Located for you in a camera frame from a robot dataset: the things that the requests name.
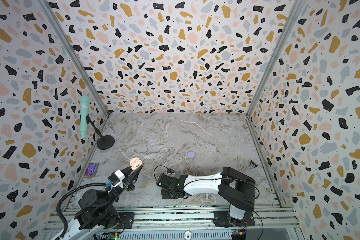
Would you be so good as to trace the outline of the pink earbud charging case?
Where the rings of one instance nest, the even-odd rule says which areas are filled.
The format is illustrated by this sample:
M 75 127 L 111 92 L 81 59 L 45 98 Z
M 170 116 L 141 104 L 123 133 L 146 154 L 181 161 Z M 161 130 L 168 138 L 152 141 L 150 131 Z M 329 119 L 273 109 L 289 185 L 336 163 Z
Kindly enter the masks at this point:
M 143 164 L 143 161 L 140 158 L 133 158 L 130 160 L 130 167 L 132 170 L 138 169 Z

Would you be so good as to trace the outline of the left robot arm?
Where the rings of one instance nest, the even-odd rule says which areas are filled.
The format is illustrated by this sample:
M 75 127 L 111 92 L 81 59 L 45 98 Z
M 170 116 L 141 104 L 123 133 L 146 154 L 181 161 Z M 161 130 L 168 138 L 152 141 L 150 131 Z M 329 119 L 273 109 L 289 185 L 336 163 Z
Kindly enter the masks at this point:
M 130 163 L 130 166 L 117 170 L 108 177 L 107 183 L 89 183 L 77 187 L 65 194 L 57 203 L 56 213 L 63 223 L 63 230 L 53 240 L 90 240 L 97 239 L 97 234 L 107 230 L 107 235 L 120 235 L 124 230 L 131 229 L 134 223 L 133 212 L 119 213 L 114 207 L 121 193 L 133 191 L 140 171 L 141 160 Z M 79 211 L 68 222 L 62 212 L 65 199 L 74 193 L 89 188 L 79 199 Z

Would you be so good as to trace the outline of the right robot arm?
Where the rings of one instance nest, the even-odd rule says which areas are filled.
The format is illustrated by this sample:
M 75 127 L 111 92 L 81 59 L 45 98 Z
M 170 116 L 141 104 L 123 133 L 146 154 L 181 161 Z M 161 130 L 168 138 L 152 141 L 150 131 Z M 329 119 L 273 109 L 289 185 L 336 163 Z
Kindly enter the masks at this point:
M 256 181 L 230 167 L 209 176 L 181 175 L 179 178 L 161 174 L 156 185 L 162 189 L 162 198 L 186 199 L 199 194 L 214 194 L 229 204 L 229 218 L 244 219 L 246 212 L 255 210 L 255 200 L 260 194 Z

